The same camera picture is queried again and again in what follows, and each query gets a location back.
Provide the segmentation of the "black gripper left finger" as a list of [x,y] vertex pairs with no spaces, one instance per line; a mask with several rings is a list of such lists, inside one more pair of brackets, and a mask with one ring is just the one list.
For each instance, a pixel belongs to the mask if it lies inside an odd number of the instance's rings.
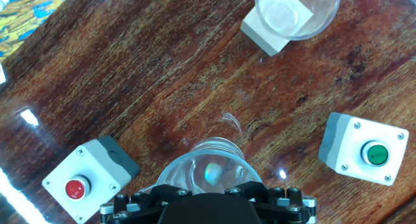
[[133,195],[118,194],[114,197],[113,202],[100,205],[100,223],[114,223],[115,219],[127,219],[134,213],[164,206],[169,202],[191,195],[193,195],[191,190],[168,184],[151,186]]

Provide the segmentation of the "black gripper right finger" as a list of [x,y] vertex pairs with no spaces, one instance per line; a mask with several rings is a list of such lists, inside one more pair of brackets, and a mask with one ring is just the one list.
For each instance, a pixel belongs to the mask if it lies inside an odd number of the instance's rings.
[[317,198],[299,188],[267,188],[261,182],[245,182],[228,188],[226,195],[247,200],[263,223],[316,224]]

